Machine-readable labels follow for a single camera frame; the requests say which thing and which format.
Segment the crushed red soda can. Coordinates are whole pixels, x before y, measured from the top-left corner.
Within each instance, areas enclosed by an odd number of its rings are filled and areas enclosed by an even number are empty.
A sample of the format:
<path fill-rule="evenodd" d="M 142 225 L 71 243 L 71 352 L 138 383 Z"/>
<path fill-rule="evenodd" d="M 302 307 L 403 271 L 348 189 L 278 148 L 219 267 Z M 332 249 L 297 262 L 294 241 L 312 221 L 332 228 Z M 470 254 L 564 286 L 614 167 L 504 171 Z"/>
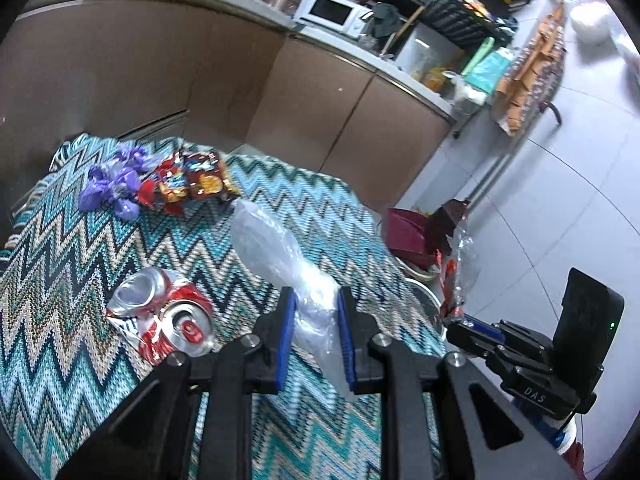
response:
<path fill-rule="evenodd" d="M 151 266 L 114 290 L 105 315 L 142 359 L 157 365 L 172 352 L 191 358 L 214 348 L 214 310 L 184 275 Z"/>

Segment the clear plastic bag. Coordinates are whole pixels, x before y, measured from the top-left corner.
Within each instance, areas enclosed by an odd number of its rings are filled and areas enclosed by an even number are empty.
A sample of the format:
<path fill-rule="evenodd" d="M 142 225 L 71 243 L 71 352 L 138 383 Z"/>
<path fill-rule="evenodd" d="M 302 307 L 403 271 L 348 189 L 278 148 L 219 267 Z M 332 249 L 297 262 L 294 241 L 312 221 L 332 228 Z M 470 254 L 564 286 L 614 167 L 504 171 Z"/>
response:
<path fill-rule="evenodd" d="M 248 200 L 234 203 L 231 240 L 250 272 L 278 289 L 293 289 L 294 344 L 314 358 L 322 375 L 343 398 L 355 400 L 344 369 L 337 281 L 304 256 L 290 230 Z"/>

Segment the white plastic bag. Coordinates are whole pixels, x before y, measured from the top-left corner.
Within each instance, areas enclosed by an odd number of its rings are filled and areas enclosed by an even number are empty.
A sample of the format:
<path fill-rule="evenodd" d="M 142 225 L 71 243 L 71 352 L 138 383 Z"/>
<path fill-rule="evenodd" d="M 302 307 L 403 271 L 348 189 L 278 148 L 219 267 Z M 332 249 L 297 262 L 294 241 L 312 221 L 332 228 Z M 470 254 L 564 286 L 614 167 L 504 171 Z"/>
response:
<path fill-rule="evenodd" d="M 578 4 L 570 11 L 570 24 L 582 44 L 602 44 L 610 36 L 610 6 L 601 1 Z"/>

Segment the white microwave oven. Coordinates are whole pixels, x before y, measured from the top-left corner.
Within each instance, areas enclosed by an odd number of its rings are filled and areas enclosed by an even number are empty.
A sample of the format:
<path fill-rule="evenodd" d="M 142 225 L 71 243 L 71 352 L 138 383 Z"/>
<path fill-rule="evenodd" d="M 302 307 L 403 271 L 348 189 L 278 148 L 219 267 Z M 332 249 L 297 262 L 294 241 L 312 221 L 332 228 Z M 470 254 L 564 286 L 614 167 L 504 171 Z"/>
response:
<path fill-rule="evenodd" d="M 357 39 L 367 25 L 363 18 L 370 12 L 367 6 L 349 0 L 302 0 L 294 18 Z"/>

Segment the teal zigzag woven mat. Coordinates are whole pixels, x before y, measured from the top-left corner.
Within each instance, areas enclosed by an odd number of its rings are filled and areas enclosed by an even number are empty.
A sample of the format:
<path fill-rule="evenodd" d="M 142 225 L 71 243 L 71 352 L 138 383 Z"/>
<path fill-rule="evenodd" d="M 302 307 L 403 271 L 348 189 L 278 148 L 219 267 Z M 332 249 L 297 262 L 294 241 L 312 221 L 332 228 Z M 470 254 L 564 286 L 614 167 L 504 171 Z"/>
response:
<path fill-rule="evenodd" d="M 1 254 L 1 426 L 33 476 L 54 478 L 171 349 L 219 350 L 277 305 L 279 287 L 232 246 L 232 203 L 194 200 L 178 216 L 141 207 L 134 219 L 116 198 L 80 206 L 126 179 L 128 157 L 206 153 L 180 138 L 81 134 L 55 151 L 18 216 Z M 224 163 L 242 200 L 278 220 L 384 333 L 442 355 L 442 333 L 345 182 L 270 156 Z"/>

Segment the maroon broom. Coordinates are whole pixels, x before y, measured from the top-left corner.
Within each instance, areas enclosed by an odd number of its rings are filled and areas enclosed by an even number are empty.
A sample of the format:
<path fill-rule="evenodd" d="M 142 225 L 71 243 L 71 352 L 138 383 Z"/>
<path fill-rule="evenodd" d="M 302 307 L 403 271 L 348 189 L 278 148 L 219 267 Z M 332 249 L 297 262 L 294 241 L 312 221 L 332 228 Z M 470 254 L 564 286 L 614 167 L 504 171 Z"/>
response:
<path fill-rule="evenodd" d="M 492 166 L 482 177 L 471 193 L 463 200 L 452 198 L 443 203 L 427 219 L 425 234 L 425 249 L 428 252 L 440 252 L 448 256 L 452 243 L 449 241 L 454 236 L 454 229 L 460 226 L 463 220 L 469 217 L 471 212 L 488 195 L 489 191 L 506 172 L 514 156 L 522 143 L 527 139 L 528 133 L 521 129 L 510 141 L 503 153 L 494 161 Z"/>

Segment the orange jar on counter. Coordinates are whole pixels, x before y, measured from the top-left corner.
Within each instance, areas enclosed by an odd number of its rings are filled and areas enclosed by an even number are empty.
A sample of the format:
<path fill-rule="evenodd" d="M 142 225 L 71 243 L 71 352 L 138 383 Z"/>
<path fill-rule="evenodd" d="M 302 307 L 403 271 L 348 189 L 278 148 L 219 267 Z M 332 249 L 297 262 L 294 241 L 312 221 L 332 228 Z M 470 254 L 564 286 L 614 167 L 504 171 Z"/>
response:
<path fill-rule="evenodd" d="M 442 66 L 430 68 L 423 76 L 422 84 L 436 93 L 441 92 L 448 82 L 448 77 L 445 75 L 446 70 L 446 67 Z"/>

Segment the maroon dustpan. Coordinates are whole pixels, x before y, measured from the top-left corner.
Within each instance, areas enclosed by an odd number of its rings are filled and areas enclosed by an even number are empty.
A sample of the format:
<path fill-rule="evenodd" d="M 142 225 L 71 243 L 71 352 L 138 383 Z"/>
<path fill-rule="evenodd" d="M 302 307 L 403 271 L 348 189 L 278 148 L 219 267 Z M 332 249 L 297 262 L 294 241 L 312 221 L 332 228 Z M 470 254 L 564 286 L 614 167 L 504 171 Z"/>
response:
<path fill-rule="evenodd" d="M 426 271 L 431 266 L 439 268 L 442 254 L 428 240 L 430 219 L 420 212 L 390 208 L 383 220 L 383 240 L 387 249 L 405 263 Z"/>

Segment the orange patterned apron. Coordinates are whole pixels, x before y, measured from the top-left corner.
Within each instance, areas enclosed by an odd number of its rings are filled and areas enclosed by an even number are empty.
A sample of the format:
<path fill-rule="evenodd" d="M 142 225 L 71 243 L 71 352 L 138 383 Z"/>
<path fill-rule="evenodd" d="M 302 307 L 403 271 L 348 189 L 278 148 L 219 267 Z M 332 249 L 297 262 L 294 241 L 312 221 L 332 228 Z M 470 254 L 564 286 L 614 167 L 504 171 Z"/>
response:
<path fill-rule="evenodd" d="M 491 113 L 511 138 L 550 105 L 565 68 L 564 0 L 538 24 L 494 90 Z"/>

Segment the clear red plastic wrapper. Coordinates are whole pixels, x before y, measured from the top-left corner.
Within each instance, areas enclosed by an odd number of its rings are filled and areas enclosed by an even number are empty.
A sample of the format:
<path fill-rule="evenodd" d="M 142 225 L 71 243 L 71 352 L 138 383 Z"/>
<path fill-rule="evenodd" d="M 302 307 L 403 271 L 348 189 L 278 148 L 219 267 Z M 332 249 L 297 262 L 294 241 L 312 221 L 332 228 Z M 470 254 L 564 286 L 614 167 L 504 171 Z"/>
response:
<path fill-rule="evenodd" d="M 463 318 L 466 300 L 480 275 L 480 264 L 473 237 L 464 223 L 459 223 L 454 234 L 447 236 L 447 242 L 451 252 L 442 260 L 439 315 L 443 320 L 453 320 Z"/>

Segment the red snack wrapper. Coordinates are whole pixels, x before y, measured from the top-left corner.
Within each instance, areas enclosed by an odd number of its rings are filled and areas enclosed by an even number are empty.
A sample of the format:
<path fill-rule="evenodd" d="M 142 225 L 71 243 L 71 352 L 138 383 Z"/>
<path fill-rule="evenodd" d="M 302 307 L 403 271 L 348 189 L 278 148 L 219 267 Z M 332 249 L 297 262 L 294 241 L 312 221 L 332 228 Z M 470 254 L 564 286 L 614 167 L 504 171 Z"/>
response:
<path fill-rule="evenodd" d="M 181 216 L 198 200 L 228 203 L 241 196 L 221 154 L 179 150 L 164 159 L 140 184 L 136 194 L 146 208 Z"/>

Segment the purple crumpled wrapper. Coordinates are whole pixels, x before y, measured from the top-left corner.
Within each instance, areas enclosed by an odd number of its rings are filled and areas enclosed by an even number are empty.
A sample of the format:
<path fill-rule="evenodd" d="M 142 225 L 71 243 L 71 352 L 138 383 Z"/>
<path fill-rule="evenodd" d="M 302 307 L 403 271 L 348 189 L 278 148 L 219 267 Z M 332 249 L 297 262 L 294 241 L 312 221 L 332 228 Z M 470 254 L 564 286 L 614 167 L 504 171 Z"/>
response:
<path fill-rule="evenodd" d="M 137 194 L 142 181 L 159 164 L 160 155 L 150 154 L 143 146 L 119 145 L 113 157 L 89 170 L 88 183 L 79 195 L 79 210 L 110 206 L 120 220 L 136 220 L 140 214 Z"/>

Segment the white round trash bin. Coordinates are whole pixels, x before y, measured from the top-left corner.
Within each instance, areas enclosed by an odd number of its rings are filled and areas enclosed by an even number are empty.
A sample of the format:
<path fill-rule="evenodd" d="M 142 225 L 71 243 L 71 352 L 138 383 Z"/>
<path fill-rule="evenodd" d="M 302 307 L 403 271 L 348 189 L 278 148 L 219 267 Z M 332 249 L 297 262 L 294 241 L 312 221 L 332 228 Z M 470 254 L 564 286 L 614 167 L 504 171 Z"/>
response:
<path fill-rule="evenodd" d="M 441 340 L 445 340 L 446 330 L 442 326 L 442 318 L 439 315 L 440 300 L 438 297 L 426 285 L 413 278 L 406 278 L 406 283 L 410 292 L 420 302 L 425 316 L 433 326 L 436 335 Z"/>

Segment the teal hanging towel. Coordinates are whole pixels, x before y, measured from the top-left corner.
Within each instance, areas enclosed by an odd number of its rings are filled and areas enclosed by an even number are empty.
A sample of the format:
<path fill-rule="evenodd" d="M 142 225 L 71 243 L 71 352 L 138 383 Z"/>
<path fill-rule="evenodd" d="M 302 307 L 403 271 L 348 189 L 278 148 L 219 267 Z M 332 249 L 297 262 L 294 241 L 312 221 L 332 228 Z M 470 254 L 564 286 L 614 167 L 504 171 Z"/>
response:
<path fill-rule="evenodd" d="M 474 89 L 491 94 L 514 58 L 512 49 L 495 47 L 495 38 L 487 37 L 465 65 L 461 77 Z"/>

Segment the brown kitchen cabinet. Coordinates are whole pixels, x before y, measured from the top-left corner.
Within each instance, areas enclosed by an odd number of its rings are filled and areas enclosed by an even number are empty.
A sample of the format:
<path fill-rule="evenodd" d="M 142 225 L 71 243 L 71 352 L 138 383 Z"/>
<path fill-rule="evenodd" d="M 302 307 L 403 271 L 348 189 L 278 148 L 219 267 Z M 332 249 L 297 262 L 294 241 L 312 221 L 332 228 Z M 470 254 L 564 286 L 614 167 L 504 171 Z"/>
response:
<path fill-rule="evenodd" d="M 67 0 L 32 8 L 1 44 L 1 171 L 64 139 L 172 119 L 186 139 L 247 144 L 396 203 L 449 133 L 433 93 L 231 4 Z"/>

